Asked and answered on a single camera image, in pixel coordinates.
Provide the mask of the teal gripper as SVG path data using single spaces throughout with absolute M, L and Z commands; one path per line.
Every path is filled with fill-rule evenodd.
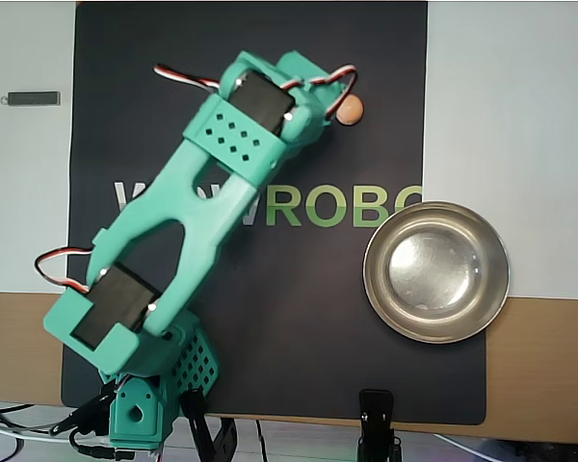
M 310 78 L 307 89 L 318 101 L 323 111 L 322 126 L 327 128 L 331 118 L 347 95 L 347 85 L 340 80 L 329 81 L 323 77 Z

